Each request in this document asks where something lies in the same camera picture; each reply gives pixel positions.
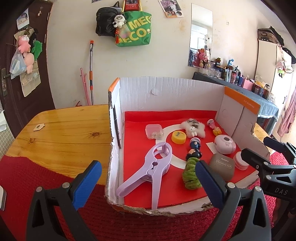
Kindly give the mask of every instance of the red tassel charm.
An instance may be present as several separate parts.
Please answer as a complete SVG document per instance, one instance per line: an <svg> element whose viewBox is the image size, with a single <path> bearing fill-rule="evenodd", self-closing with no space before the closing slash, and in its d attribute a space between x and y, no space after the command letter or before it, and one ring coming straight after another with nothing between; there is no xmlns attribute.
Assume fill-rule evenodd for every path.
<svg viewBox="0 0 296 241"><path fill-rule="evenodd" d="M119 34L119 31L118 31L118 29L116 29L116 31L115 31L115 43L116 43L116 44L119 44L119 37L118 37L118 34Z"/></svg>

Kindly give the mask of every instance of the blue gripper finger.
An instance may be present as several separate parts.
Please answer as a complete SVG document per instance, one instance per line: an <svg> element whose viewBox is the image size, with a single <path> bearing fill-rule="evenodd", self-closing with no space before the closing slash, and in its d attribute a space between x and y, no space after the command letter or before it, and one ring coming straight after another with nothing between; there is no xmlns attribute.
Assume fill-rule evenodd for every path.
<svg viewBox="0 0 296 241"><path fill-rule="evenodd" d="M212 175L205 168L202 161L195 165L195 174L202 184L206 194L214 207L222 209L224 206L224 194L218 184L215 182Z"/></svg>
<svg viewBox="0 0 296 241"><path fill-rule="evenodd" d="M72 203L76 210L84 207L102 174L102 165L100 162L95 161L91 165L91 169L87 173L84 173L85 176L83 180L73 192Z"/></svg>

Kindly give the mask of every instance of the wall mirror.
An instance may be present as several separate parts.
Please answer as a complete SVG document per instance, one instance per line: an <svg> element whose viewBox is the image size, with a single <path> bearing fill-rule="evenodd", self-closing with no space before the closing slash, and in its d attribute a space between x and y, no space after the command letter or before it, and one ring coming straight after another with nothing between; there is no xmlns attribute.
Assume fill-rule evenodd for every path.
<svg viewBox="0 0 296 241"><path fill-rule="evenodd" d="M191 37L188 66L199 67L198 50L204 49L208 59L213 40L213 12L204 7L192 4Z"/></svg>

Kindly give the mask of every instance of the blue tablecloth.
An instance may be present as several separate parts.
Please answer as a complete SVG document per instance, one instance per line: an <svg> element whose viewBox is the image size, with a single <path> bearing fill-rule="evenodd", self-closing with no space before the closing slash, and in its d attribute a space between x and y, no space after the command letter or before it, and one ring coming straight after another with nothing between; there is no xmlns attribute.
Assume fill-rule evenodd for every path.
<svg viewBox="0 0 296 241"><path fill-rule="evenodd" d="M279 108L275 104L269 102L268 100L262 98L259 95L256 95L252 91L244 89L238 85L231 84L230 82L226 82L226 81L220 80L218 78L212 78L212 77L209 77L207 75L197 73L197 72L194 73L192 79L206 81L206 82L219 84L219 85L224 85L224 86L227 86L231 89L234 89L237 92L240 92L243 95L250 98L251 100L255 101L256 103L258 103L261 106L260 110L259 110L258 117L262 117L262 118L273 118L274 117L276 121L279 118Z"/></svg>

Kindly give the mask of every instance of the photo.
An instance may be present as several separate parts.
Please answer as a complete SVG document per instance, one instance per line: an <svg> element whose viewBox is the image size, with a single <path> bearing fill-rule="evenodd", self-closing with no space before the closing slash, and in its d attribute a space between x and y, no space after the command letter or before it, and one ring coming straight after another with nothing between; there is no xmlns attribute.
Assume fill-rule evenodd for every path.
<svg viewBox="0 0 296 241"><path fill-rule="evenodd" d="M159 0L159 3L168 18L183 17L182 10L176 0Z"/></svg>
<svg viewBox="0 0 296 241"><path fill-rule="evenodd" d="M138 4L138 0L127 0L126 4Z"/></svg>
<svg viewBox="0 0 296 241"><path fill-rule="evenodd" d="M177 11L177 12L176 12L176 15L177 15L178 17L183 17L183 13L182 13L181 11Z"/></svg>
<svg viewBox="0 0 296 241"><path fill-rule="evenodd" d="M29 24L29 9L24 11L17 19L17 29L20 30L21 28L25 27Z"/></svg>

